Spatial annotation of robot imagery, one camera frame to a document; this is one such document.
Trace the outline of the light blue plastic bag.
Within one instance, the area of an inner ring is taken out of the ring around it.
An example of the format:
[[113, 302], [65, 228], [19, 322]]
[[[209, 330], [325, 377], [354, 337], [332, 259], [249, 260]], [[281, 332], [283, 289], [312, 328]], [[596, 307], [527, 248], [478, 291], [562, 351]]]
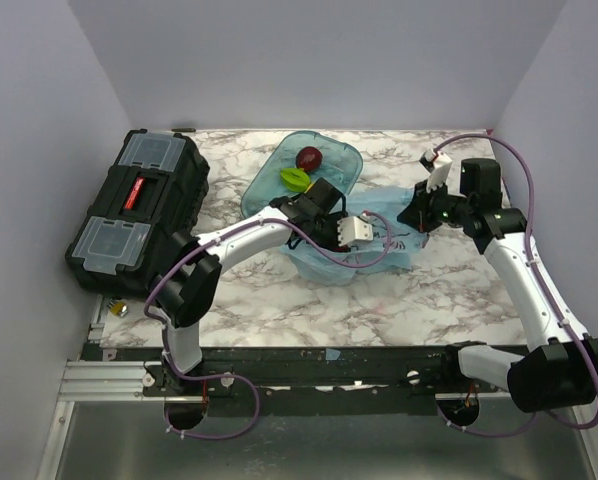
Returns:
[[372, 241], [354, 244], [348, 252], [333, 252], [330, 260], [305, 242], [279, 251], [290, 259], [300, 277], [321, 285], [346, 285], [356, 274], [407, 270], [412, 257], [428, 241], [426, 234], [397, 221], [412, 199], [411, 188], [393, 186], [353, 193], [347, 198], [349, 214], [368, 210], [379, 215], [371, 219]]

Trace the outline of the teal transparent plastic tray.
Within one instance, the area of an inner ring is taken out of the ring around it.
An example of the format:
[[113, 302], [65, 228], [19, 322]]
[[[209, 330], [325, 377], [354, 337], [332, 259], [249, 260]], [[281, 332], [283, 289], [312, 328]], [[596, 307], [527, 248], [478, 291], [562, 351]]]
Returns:
[[349, 194], [363, 169], [353, 146], [314, 131], [287, 135], [270, 155], [241, 199], [241, 214], [248, 218], [277, 197], [304, 192], [319, 179]]

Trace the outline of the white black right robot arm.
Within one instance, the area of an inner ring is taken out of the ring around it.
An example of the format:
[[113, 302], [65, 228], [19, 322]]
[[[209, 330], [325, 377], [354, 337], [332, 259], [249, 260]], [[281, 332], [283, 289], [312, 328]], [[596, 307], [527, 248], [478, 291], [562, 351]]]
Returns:
[[504, 207], [498, 162], [462, 161], [456, 195], [448, 191], [448, 155], [428, 153], [420, 162], [429, 176], [415, 185], [398, 221], [421, 233], [448, 225], [471, 238], [503, 282], [528, 346], [520, 356], [480, 342], [455, 344], [439, 367], [441, 384], [459, 392], [474, 380], [490, 383], [508, 392], [525, 413], [597, 401], [598, 338], [589, 335], [556, 290], [524, 214]]

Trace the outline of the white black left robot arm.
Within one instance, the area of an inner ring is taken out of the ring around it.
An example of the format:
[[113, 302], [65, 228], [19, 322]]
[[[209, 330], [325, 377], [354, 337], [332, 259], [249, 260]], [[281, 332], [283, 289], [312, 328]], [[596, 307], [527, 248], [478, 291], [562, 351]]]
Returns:
[[170, 367], [166, 382], [180, 395], [193, 393], [201, 380], [199, 322], [213, 304], [221, 276], [269, 249], [302, 243], [320, 252], [340, 248], [337, 223], [347, 216], [345, 195], [328, 181], [308, 191], [277, 197], [259, 213], [222, 230], [193, 236], [174, 234], [147, 284], [145, 307], [165, 315], [162, 337]]

